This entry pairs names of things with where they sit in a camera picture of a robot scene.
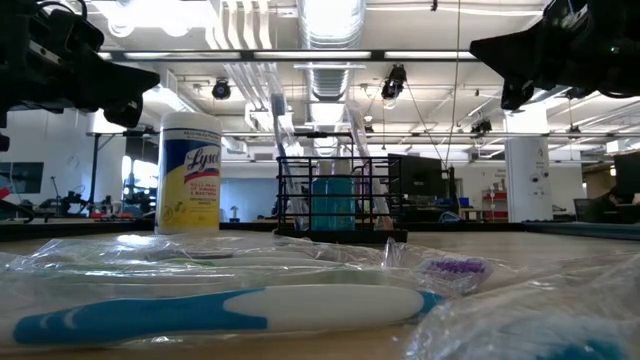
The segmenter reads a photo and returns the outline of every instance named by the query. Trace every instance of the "table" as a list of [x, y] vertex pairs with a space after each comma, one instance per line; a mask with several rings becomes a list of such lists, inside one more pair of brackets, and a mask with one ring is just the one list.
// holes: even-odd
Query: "table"
[[[223, 235], [241, 235], [223, 232]], [[543, 260], [620, 254], [640, 251], [640, 242], [544, 235], [534, 233], [410, 233], [409, 242], [471, 256], [499, 258], [516, 264]], [[28, 254], [46, 240], [0, 243], [0, 251]], [[59, 351], [30, 355], [3, 356], [21, 360], [128, 360], [216, 359], [216, 360], [399, 360], [413, 326], [297, 337], [262, 338], [251, 341], [212, 342], [192, 349], [156, 346], [139, 348]]]

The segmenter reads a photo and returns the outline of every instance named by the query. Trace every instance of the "black wire rack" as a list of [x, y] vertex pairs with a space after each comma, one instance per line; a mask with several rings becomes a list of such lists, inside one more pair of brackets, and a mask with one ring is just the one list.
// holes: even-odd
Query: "black wire rack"
[[[351, 162], [350, 175], [317, 175], [319, 161], [348, 160]], [[329, 243], [350, 244], [384, 244], [389, 237], [398, 242], [406, 242], [407, 232], [404, 230], [383, 231], [376, 230], [376, 224], [380, 217], [389, 216], [391, 219], [399, 217], [402, 212], [402, 182], [399, 171], [401, 158], [397, 157], [279, 157], [278, 161], [278, 198], [277, 198], [277, 230], [276, 233], [292, 237], [308, 237], [313, 241]], [[390, 167], [398, 171], [389, 171]], [[352, 179], [354, 189], [352, 194], [314, 194], [311, 184], [316, 179], [344, 178]], [[398, 183], [393, 188], [397, 192], [374, 194], [374, 180], [386, 185], [387, 189], [392, 183]], [[289, 191], [288, 182], [297, 184], [300, 189], [297, 193]], [[290, 199], [300, 198], [306, 204], [306, 211], [302, 213], [288, 212], [287, 203]], [[314, 212], [314, 198], [352, 198], [356, 211], [353, 213], [317, 213]], [[374, 212], [376, 199], [384, 198], [388, 212]], [[294, 220], [302, 217], [306, 219], [305, 228], [299, 227]], [[353, 217], [355, 230], [312, 230], [314, 222], [319, 217]]]

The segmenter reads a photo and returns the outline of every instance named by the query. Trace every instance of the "monitor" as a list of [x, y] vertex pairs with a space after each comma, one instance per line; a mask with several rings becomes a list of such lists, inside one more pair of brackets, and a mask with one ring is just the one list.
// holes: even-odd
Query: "monitor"
[[399, 181], [389, 184], [390, 193], [448, 197], [447, 183], [442, 177], [442, 161], [439, 159], [396, 154], [390, 154], [389, 158], [400, 159], [399, 162], [390, 161], [389, 175], [400, 176]]
[[640, 193], [640, 152], [616, 155], [613, 160], [618, 190], [625, 195]]

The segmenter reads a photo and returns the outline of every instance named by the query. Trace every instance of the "ceiling light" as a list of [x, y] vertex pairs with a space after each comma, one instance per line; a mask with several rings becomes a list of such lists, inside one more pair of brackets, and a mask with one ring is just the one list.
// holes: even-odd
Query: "ceiling light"
[[256, 51], [254, 54], [256, 59], [261, 60], [278, 60], [278, 59], [368, 59], [371, 57], [370, 51]]
[[387, 51], [384, 58], [389, 60], [402, 59], [446, 59], [446, 60], [475, 60], [476, 57], [468, 51]]
[[136, 28], [160, 28], [173, 37], [187, 34], [192, 27], [207, 27], [214, 18], [208, 1], [129, 0], [93, 1], [94, 7], [108, 19], [109, 32], [127, 37]]
[[235, 51], [126, 51], [124, 57], [136, 61], [203, 61], [203, 60], [239, 60], [240, 53]]
[[295, 64], [296, 70], [364, 70], [366, 65], [362, 64]]
[[334, 125], [342, 121], [344, 105], [342, 104], [311, 104], [309, 112], [314, 122], [322, 125]]
[[145, 102], [159, 102], [172, 107], [175, 111], [195, 112], [178, 94], [162, 85], [158, 85], [143, 94]]

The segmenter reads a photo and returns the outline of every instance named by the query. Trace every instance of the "fluorescent light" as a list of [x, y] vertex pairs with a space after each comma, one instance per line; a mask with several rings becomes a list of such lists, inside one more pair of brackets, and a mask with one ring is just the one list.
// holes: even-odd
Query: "fluorescent light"
[[176, 52], [153, 52], [153, 51], [128, 51], [124, 53], [127, 59], [131, 60], [239, 60], [240, 53], [235, 51], [176, 51]]
[[342, 121], [343, 104], [311, 104], [309, 105], [311, 118], [321, 125], [334, 125]]
[[368, 59], [371, 57], [370, 51], [257, 51], [256, 59]]
[[180, 99], [178, 94], [162, 85], [158, 85], [143, 94], [145, 102], [159, 102], [167, 104], [175, 111], [195, 112], [195, 110]]
[[443, 60], [475, 60], [475, 56], [468, 51], [387, 51], [384, 58], [389, 60], [402, 59], [443, 59]]
[[296, 70], [363, 70], [367, 66], [362, 64], [295, 64], [293, 68]]
[[[389, 6], [386, 4], [384, 5], [371, 4], [367, 6], [367, 11], [392, 11], [392, 12], [433, 11], [433, 6], [432, 5], [416, 6], [416, 5], [409, 5], [409, 4], [407, 4], [407, 6], [402, 6], [402, 5]], [[458, 10], [457, 7], [445, 7], [445, 6], [439, 6], [438, 11], [448, 11], [448, 12], [455, 12], [455, 13], [460, 12], [462, 14], [467, 14], [467, 15], [503, 16], [503, 17], [541, 16], [543, 13], [542, 10], [502, 10], [502, 11], [483, 10], [483, 9], [459, 9]]]
[[136, 0], [123, 7], [117, 1], [92, 1], [108, 19], [109, 31], [114, 36], [118, 28], [129, 28], [120, 37], [131, 34], [135, 28], [159, 28], [168, 35], [180, 37], [190, 28], [211, 26], [214, 15], [208, 1]]

